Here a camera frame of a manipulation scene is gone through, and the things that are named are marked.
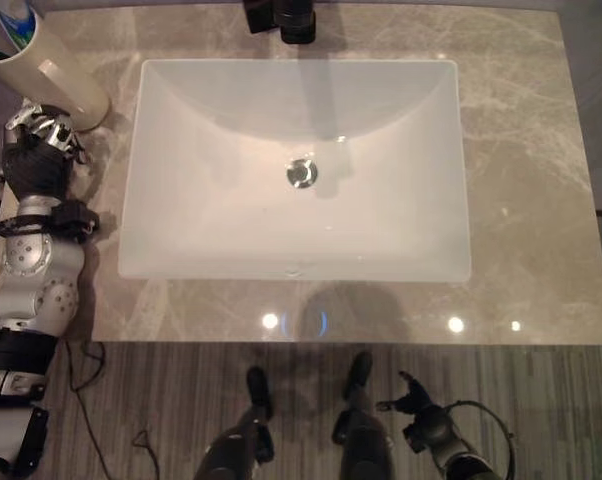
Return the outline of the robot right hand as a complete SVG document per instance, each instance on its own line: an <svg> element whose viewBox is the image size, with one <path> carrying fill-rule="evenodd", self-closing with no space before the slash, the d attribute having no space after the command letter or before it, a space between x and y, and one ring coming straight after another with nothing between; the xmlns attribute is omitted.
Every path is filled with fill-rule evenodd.
<svg viewBox="0 0 602 480"><path fill-rule="evenodd" d="M400 371L399 376L406 382L407 393L396 400L379 401L375 409L413 417L412 423L403 430L404 438L411 447L431 446L448 439L452 427L447 411L431 399L414 376L406 371Z"/></svg>

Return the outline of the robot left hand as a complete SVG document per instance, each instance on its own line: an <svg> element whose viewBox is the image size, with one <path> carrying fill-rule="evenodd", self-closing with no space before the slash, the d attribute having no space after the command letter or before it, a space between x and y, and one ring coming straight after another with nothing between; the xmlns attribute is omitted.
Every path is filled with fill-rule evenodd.
<svg viewBox="0 0 602 480"><path fill-rule="evenodd" d="M74 165L85 162L73 120L59 107L29 103L5 124L1 166L19 200L65 199Z"/></svg>

